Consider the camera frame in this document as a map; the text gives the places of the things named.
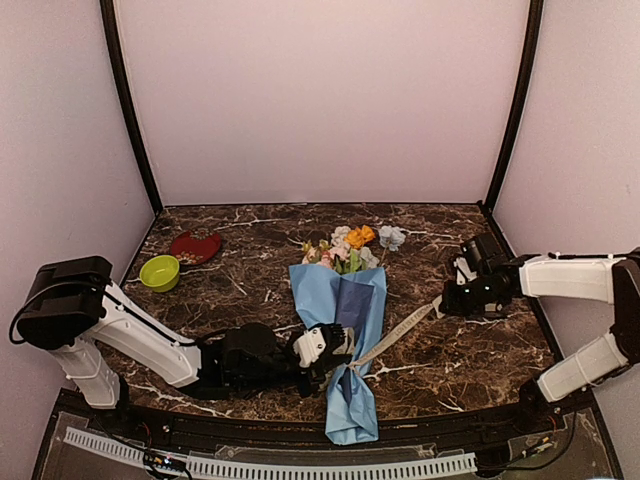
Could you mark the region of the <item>light blue fake flower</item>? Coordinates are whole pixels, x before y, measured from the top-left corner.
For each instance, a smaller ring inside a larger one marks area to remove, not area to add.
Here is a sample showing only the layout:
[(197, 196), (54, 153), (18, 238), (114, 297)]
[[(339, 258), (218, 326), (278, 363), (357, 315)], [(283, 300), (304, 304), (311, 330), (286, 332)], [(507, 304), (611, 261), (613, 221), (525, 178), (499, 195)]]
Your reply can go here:
[(397, 252), (404, 244), (406, 235), (399, 227), (384, 225), (378, 229), (378, 241), (382, 248), (381, 254), (377, 256), (370, 247), (363, 246), (360, 251), (360, 259), (363, 261), (365, 269), (374, 269), (384, 264), (389, 252)]

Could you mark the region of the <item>black frame post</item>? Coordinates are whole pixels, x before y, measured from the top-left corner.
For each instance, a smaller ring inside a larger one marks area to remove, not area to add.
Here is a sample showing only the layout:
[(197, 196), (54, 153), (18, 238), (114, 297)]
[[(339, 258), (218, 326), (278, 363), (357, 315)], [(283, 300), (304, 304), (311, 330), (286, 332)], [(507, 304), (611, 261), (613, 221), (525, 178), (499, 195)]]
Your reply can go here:
[(154, 215), (157, 216), (163, 211), (164, 206), (152, 172), (151, 163), (136, 115), (118, 30), (116, 5), (112, 0), (100, 0), (99, 6), (112, 76), (122, 117), (147, 199)]
[(535, 63), (543, 10), (543, 0), (531, 0), (529, 2), (522, 53), (511, 107), (491, 182), (483, 202), (490, 215), (493, 214), (497, 206), (524, 113)]

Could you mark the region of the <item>pink fake flower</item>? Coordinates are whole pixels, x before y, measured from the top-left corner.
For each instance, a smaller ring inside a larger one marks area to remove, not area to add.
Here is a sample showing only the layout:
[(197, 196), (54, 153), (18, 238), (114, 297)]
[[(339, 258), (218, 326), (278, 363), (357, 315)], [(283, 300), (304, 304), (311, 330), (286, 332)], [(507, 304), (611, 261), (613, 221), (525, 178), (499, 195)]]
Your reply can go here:
[(319, 264), (329, 269), (334, 269), (336, 262), (346, 262), (349, 259), (351, 247), (342, 242), (337, 245), (321, 240), (318, 245), (311, 241), (304, 242), (302, 251), (304, 256), (302, 264)]

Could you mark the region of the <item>orange fake flower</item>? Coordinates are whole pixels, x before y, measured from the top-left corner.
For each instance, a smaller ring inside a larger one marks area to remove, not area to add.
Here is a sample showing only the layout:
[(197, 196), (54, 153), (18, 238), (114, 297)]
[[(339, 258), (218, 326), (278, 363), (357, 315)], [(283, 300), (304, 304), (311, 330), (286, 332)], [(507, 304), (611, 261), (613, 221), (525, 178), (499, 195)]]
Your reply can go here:
[(375, 233), (371, 227), (363, 225), (350, 230), (345, 238), (349, 246), (348, 267), (349, 273), (355, 273), (370, 268), (375, 268), (379, 260), (374, 256), (368, 244), (375, 239)]

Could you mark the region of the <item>left black frame post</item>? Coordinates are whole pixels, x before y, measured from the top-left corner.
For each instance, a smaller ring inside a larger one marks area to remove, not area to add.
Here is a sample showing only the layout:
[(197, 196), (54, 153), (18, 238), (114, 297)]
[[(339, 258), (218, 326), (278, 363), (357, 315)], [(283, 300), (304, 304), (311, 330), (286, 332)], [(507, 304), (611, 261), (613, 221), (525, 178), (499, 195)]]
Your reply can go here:
[(157, 216), (163, 211), (164, 206), (152, 172), (151, 163), (136, 115), (118, 30), (116, 5), (112, 0), (100, 0), (99, 6), (112, 76), (122, 117), (147, 199), (154, 215)]

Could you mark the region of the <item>blue wrapping paper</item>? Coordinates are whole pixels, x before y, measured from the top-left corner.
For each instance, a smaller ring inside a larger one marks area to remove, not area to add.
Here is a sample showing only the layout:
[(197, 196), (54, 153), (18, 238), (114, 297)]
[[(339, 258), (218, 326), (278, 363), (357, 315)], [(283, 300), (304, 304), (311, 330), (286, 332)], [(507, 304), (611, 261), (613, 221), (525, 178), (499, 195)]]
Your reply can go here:
[(386, 274), (377, 267), (339, 274), (319, 264), (289, 267), (296, 311), (304, 325), (337, 326), (345, 338), (337, 353), (345, 359), (327, 387), (325, 434), (335, 445), (379, 439), (374, 394), (364, 380), (370, 363), (348, 367), (368, 353), (382, 337), (387, 295)]

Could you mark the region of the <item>black front rail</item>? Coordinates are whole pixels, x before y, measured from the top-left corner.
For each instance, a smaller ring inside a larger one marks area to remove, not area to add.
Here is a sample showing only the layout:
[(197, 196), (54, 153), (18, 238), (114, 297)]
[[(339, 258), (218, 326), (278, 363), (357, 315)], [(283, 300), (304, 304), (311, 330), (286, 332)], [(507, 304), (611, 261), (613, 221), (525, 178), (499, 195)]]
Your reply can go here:
[[(322, 422), (225, 419), (137, 405), (126, 407), (122, 413), (98, 412), (88, 406), (80, 393), (68, 389), (60, 390), (54, 411), (84, 417), (94, 428), (98, 428), (97, 423), (101, 422), (109, 432), (135, 439), (143, 437), (144, 428), (140, 424), (144, 422), (150, 428), (154, 447), (198, 451), (213, 451), (223, 445), (300, 450), (336, 447), (325, 435)], [(512, 404), (467, 413), (382, 420), (379, 423), (379, 440), (356, 447), (362, 450), (434, 443), (439, 449), (469, 447), (488, 450), (502, 447), (520, 435), (559, 432), (568, 425), (568, 420), (556, 415), (553, 421), (541, 418), (525, 429), (518, 406)]]

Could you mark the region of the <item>green bowl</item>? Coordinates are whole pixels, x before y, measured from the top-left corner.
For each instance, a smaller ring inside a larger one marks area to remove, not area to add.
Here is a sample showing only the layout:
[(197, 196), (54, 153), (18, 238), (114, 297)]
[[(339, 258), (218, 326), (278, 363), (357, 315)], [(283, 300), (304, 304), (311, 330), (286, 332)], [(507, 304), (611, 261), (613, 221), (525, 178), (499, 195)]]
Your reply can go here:
[(156, 256), (143, 265), (139, 278), (142, 284), (153, 292), (168, 292), (179, 282), (179, 260), (171, 255)]

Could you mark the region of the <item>beige ribbon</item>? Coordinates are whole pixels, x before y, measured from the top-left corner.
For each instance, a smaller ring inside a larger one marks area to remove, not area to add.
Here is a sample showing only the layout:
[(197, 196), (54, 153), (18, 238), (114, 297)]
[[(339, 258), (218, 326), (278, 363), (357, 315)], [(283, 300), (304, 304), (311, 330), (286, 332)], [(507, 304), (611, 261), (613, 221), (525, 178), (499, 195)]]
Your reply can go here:
[(427, 303), (396, 325), (384, 338), (382, 338), (375, 346), (373, 346), (366, 354), (361, 356), (358, 360), (352, 361), (347, 365), (347, 368), (353, 371), (356, 375), (360, 376), (360, 368), (372, 362), (376, 357), (384, 353), (386, 350), (396, 344), (405, 334), (412, 330), (422, 320), (426, 319), (430, 314), (434, 314), (436, 318), (442, 318), (443, 313), (439, 308), (442, 304), (443, 298), (441, 295), (437, 296), (432, 302)]

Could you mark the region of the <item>red decorated plate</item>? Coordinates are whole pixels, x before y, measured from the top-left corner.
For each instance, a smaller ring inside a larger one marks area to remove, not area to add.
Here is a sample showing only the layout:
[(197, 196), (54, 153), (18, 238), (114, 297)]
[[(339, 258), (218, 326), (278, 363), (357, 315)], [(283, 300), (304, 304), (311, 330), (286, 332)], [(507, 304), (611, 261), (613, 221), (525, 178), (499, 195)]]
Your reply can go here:
[(182, 265), (200, 265), (219, 251), (222, 239), (206, 229), (189, 230), (178, 235), (171, 244), (170, 254)]

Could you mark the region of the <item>right black frame post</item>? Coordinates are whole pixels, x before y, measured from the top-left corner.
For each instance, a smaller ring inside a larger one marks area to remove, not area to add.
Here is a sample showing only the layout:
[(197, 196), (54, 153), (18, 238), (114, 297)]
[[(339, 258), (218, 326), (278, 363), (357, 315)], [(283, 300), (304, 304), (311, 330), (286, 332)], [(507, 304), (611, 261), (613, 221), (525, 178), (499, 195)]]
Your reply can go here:
[(511, 107), (491, 182), (483, 202), (490, 215), (493, 214), (497, 206), (524, 113), (535, 63), (543, 10), (543, 0), (531, 0), (529, 2), (522, 53)]

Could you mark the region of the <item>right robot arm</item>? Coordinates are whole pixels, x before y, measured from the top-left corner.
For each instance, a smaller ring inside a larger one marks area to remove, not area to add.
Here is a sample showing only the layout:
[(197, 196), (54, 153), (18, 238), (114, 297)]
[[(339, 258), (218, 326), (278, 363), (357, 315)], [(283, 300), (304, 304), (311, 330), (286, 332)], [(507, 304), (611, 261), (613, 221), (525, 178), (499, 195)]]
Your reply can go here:
[(565, 358), (527, 381), (510, 424), (534, 432), (549, 406), (595, 387), (639, 362), (639, 251), (525, 254), (512, 258), (490, 233), (464, 242), (456, 277), (436, 302), (440, 314), (496, 313), (513, 300), (537, 300), (559, 335)]

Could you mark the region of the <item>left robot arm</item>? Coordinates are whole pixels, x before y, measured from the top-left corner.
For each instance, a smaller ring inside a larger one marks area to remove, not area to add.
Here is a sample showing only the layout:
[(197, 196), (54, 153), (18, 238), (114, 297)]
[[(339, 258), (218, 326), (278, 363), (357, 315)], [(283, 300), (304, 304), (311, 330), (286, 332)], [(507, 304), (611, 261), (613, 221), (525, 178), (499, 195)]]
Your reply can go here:
[(120, 436), (134, 435), (141, 415), (127, 403), (126, 382), (109, 367), (98, 343), (199, 400), (289, 386), (309, 397), (354, 353), (353, 328), (339, 324), (315, 324), (285, 344), (256, 322), (189, 339), (128, 298), (113, 282), (111, 270), (101, 256), (42, 266), (11, 321), (9, 340), (49, 352), (89, 406), (102, 410), (103, 421)]

